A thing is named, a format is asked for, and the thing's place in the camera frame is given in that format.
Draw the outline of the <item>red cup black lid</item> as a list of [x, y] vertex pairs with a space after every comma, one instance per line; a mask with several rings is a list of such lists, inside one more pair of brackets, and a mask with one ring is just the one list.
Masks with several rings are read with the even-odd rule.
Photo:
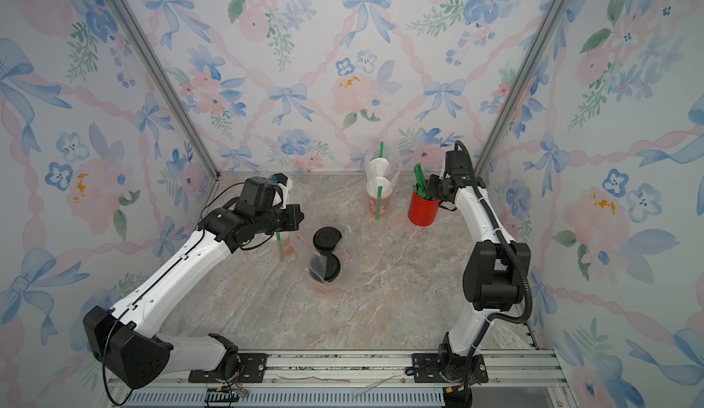
[[313, 235], [313, 247], [320, 253], [333, 252], [343, 237], [340, 230], [333, 226], [321, 227]]
[[341, 272], [341, 262], [333, 253], [320, 253], [309, 262], [308, 272], [318, 283], [331, 283]]

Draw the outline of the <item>red cup white lid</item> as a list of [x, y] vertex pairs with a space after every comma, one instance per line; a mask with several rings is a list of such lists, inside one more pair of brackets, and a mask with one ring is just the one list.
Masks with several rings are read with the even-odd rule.
[[385, 158], [375, 158], [368, 162], [366, 167], [367, 175], [370, 178], [390, 178], [392, 170], [390, 169], [391, 163]]

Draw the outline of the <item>white lid cup back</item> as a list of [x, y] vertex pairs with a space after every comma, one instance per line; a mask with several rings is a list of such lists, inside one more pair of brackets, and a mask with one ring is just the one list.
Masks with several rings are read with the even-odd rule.
[[368, 206], [372, 215], [382, 216], [389, 209], [392, 200], [393, 187], [390, 180], [375, 176], [367, 180]]

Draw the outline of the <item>clear plastic carrier bag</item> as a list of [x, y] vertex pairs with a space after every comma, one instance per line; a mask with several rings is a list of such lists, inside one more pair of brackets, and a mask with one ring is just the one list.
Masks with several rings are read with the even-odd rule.
[[[290, 191], [290, 200], [288, 201], [288, 204], [298, 204], [298, 203], [296, 203], [296, 202], [293, 200], [293, 195], [292, 195], [292, 193], [291, 193], [292, 191], [293, 191], [293, 189], [291, 189], [291, 191]], [[290, 236], [289, 236], [289, 233], [291, 233], [291, 232], [280, 232], [280, 233], [282, 234], [282, 237], [290, 237]], [[255, 250], [255, 249], [257, 249], [257, 248], [261, 248], [261, 247], [265, 246], [266, 244], [268, 244], [268, 243], [271, 241], [271, 242], [274, 244], [274, 247], [276, 248], [276, 252], [277, 252], [277, 255], [278, 255], [278, 250], [277, 250], [277, 244], [276, 244], [276, 236], [275, 236], [275, 234], [276, 234], [276, 232], [269, 232], [269, 233], [266, 233], [266, 237], [265, 237], [261, 242], [259, 242], [259, 243], [257, 243], [257, 244], [254, 244], [254, 245], [251, 246], [251, 247], [248, 247], [247, 250]]]

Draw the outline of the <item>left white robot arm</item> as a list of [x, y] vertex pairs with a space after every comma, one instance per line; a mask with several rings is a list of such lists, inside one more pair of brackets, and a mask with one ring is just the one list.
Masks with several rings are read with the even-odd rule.
[[258, 235], [293, 232], [304, 221], [289, 201], [293, 180], [282, 173], [250, 177], [236, 198], [209, 212], [194, 233], [143, 285], [82, 320], [89, 348], [105, 373], [138, 390], [163, 374], [203, 371], [221, 382], [241, 368], [238, 347], [224, 336], [167, 336], [161, 327], [176, 305], [214, 267], [238, 250], [253, 249]]

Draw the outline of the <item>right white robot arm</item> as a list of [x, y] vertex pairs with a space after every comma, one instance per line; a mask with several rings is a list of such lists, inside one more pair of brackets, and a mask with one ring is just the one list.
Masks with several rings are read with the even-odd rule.
[[500, 222], [462, 143], [445, 153], [443, 172], [432, 175], [427, 188], [441, 206], [451, 203], [449, 210], [461, 213], [474, 243], [462, 275], [466, 304], [438, 347], [439, 372], [452, 383], [484, 383], [480, 346], [492, 324], [522, 325], [533, 314], [531, 250]]

